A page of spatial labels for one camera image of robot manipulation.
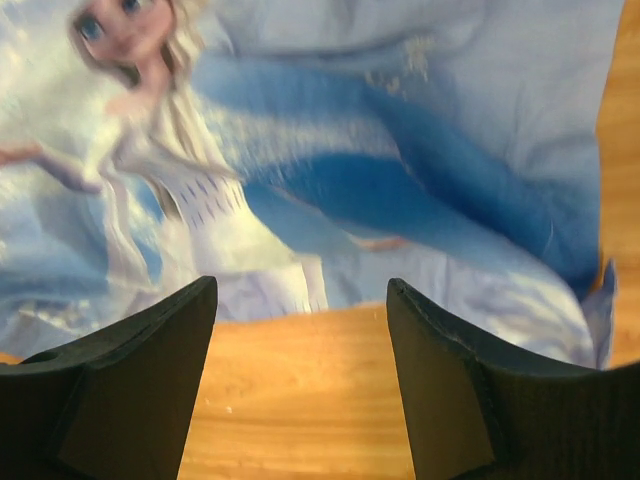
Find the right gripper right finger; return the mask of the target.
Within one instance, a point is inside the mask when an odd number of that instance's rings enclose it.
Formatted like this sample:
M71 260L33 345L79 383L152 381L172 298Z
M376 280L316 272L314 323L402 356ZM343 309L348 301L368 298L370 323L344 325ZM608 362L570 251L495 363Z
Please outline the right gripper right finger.
M512 345L406 282L387 318L419 479L635 479L639 367L599 371Z

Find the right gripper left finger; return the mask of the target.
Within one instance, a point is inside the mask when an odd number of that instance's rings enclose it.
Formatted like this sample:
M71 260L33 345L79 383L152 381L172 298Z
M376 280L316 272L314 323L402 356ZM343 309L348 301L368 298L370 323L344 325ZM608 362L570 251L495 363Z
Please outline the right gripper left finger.
M217 308L202 277L131 317L1 367L4 479L174 479Z

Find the blue pink snowflake pillowcase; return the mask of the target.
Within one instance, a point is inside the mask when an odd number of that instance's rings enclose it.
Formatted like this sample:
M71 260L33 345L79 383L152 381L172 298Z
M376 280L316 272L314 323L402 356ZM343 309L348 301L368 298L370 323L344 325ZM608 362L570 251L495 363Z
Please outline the blue pink snowflake pillowcase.
M201 276L224 321L401 278L589 368L611 355L596 120L619 1L5 1L1 348Z

